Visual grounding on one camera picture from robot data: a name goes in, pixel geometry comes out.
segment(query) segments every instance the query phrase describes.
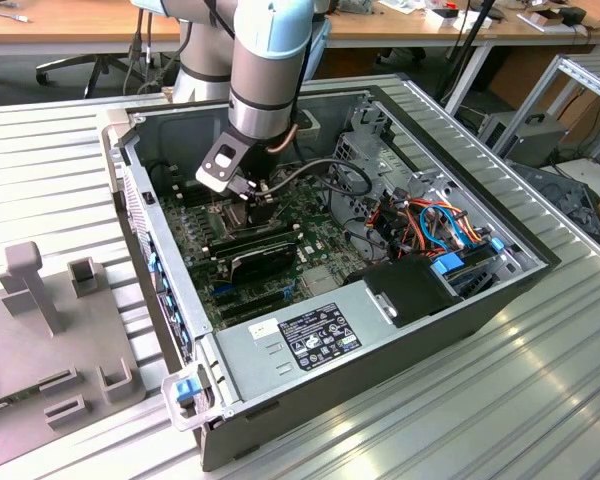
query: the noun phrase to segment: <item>black device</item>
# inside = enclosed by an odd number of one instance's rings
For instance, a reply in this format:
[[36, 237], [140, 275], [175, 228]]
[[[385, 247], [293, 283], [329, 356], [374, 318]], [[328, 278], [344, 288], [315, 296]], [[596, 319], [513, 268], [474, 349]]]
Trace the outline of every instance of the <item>black device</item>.
[[562, 23], [564, 23], [568, 27], [573, 27], [574, 25], [580, 25], [584, 17], [587, 16], [587, 11], [578, 7], [565, 7], [559, 10], [560, 15], [562, 15]]
[[600, 212], [586, 183], [519, 163], [511, 168], [600, 244]]

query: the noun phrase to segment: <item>office chair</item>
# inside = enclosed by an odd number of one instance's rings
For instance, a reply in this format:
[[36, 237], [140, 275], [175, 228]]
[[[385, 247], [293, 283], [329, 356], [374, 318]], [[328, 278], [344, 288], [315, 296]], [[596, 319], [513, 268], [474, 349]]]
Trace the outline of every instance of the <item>office chair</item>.
[[[45, 63], [36, 67], [36, 81], [40, 85], [49, 85], [49, 74], [51, 70], [58, 70], [64, 67], [73, 67], [75, 65], [85, 65], [87, 63], [93, 63], [93, 70], [91, 76], [87, 82], [87, 86], [84, 89], [84, 98], [91, 98], [93, 91], [96, 88], [96, 83], [100, 74], [108, 74], [109, 67], [116, 68], [121, 72], [127, 73], [128, 66], [118, 60], [119, 58], [127, 58], [126, 53], [103, 53], [103, 54], [90, 54], [80, 55], [79, 57], [65, 58], [63, 60], [56, 60], [55, 62]], [[131, 70], [131, 76], [144, 82], [143, 76], [135, 70]]]

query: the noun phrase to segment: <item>copper pipe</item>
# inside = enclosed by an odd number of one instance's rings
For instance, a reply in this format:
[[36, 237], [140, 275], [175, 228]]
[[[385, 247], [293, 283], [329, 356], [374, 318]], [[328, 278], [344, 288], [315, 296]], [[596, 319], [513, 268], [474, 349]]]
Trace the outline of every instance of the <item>copper pipe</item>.
[[282, 141], [282, 143], [277, 147], [267, 147], [267, 153], [270, 155], [275, 155], [276, 153], [280, 153], [281, 151], [283, 151], [292, 142], [292, 140], [296, 136], [296, 133], [298, 133], [298, 124], [294, 123], [289, 129], [289, 133], [287, 133], [287, 136]]

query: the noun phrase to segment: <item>blue wire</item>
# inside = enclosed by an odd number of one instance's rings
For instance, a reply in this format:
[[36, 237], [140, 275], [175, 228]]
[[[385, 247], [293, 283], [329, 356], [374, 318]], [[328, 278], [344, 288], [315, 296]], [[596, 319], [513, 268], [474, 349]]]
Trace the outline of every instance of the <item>blue wire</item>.
[[444, 248], [445, 252], [449, 251], [449, 249], [446, 247], [446, 245], [442, 244], [437, 239], [433, 238], [433, 236], [429, 233], [429, 229], [426, 228], [426, 226], [425, 226], [426, 225], [425, 224], [425, 212], [429, 208], [439, 210], [440, 212], [442, 212], [442, 214], [445, 217], [447, 217], [447, 220], [449, 220], [449, 222], [451, 223], [453, 230], [456, 232], [456, 235], [458, 235], [458, 238], [460, 238], [460, 240], [462, 240], [462, 243], [464, 243], [465, 245], [468, 245], [468, 246], [474, 245], [474, 243], [471, 241], [471, 239], [462, 230], [460, 230], [460, 228], [458, 228], [458, 224], [455, 221], [455, 219], [453, 218], [453, 215], [451, 215], [451, 213], [449, 213], [449, 211], [446, 208], [441, 207], [439, 205], [431, 205], [429, 207], [424, 208], [422, 210], [422, 212], [420, 212], [420, 227], [422, 228], [423, 233], [429, 240], [436, 243], [437, 245], [441, 245]]
[[442, 243], [440, 240], [437, 240], [436, 238], [434, 238], [434, 236], [431, 235], [431, 233], [429, 233], [429, 227], [427, 227], [427, 225], [425, 223], [425, 218], [424, 218], [426, 211], [427, 211], [427, 209], [425, 208], [420, 212], [420, 229], [422, 230], [422, 233], [424, 233], [424, 236], [427, 237], [430, 241], [432, 241], [436, 245], [440, 245], [442, 248], [444, 248], [445, 252], [448, 252], [449, 249], [447, 248], [447, 246], [444, 243]]

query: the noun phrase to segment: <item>power supply unit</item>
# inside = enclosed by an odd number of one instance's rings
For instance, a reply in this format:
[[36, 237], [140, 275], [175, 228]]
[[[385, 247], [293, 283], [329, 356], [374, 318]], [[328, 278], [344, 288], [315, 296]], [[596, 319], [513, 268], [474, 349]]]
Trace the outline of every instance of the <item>power supply unit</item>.
[[[480, 125], [478, 138], [487, 147], [493, 148], [515, 113], [498, 112], [486, 116]], [[529, 167], [542, 167], [566, 133], [566, 127], [548, 113], [533, 113], [526, 118], [505, 146], [501, 156]]]

